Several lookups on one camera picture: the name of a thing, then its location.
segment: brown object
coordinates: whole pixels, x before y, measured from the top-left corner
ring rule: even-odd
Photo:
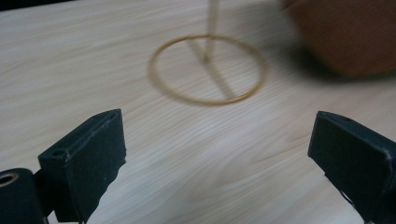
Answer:
[[[337,72],[396,68],[396,1],[283,0],[306,44]]]

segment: screw hole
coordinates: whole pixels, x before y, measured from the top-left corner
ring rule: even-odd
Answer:
[[[11,173],[0,176],[0,188],[7,186],[18,179],[18,174]]]

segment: wire ring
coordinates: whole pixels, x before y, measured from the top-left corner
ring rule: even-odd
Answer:
[[[184,94],[180,94],[180,93],[172,90],[168,86],[166,86],[163,83],[163,81],[161,80],[159,73],[156,69],[156,63],[158,61],[158,57],[166,48],[168,48],[178,42],[189,40],[189,39],[197,39],[197,38],[211,38],[214,40],[222,40],[222,41],[228,42],[230,44],[236,45],[236,46],[246,50],[247,53],[255,59],[257,65],[260,67],[260,70],[261,70],[260,78],[259,78],[258,82],[256,83],[256,85],[250,91],[247,91],[247,92],[243,93],[242,95],[238,95],[233,98],[226,99],[226,100],[202,100],[199,98],[190,97],[190,96],[187,96]],[[267,69],[266,61],[264,60],[264,57],[258,50],[256,50],[255,48],[253,48],[252,46],[250,46],[247,43],[244,43],[242,41],[239,41],[239,40],[236,40],[231,37],[224,36],[224,35],[185,35],[185,36],[178,37],[178,38],[170,40],[170,41],[166,42],[165,44],[163,44],[162,46],[160,46],[152,54],[151,58],[148,61],[149,77],[151,78],[153,83],[158,88],[160,88],[165,93],[168,93],[171,96],[174,96],[180,100],[184,100],[187,102],[193,102],[193,103],[200,104],[200,105],[228,105],[228,104],[237,103],[237,102],[247,99],[248,97],[253,95],[256,91],[258,91],[262,87],[262,85],[265,82],[265,74],[266,74],[267,70],[268,69]]]

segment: wooden table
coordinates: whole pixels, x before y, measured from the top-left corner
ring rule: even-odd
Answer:
[[[127,163],[89,223],[362,223],[306,152],[318,110],[395,140],[394,74],[335,77],[305,53],[277,1],[229,0],[219,33],[262,51],[267,82],[234,105],[180,102],[152,85],[148,60],[174,37],[203,33],[206,3],[81,0],[1,12],[0,170],[36,172],[42,151],[121,108]],[[219,97],[186,55],[163,56],[167,80]],[[247,57],[224,55],[220,71],[248,88]]]

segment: thin wire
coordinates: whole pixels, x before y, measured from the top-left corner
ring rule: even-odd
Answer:
[[[216,35],[216,28],[219,19],[219,0],[209,0],[209,10],[207,16],[207,34],[209,36]],[[212,60],[215,51],[215,40],[209,37],[206,40],[206,55],[205,62],[209,63]]]

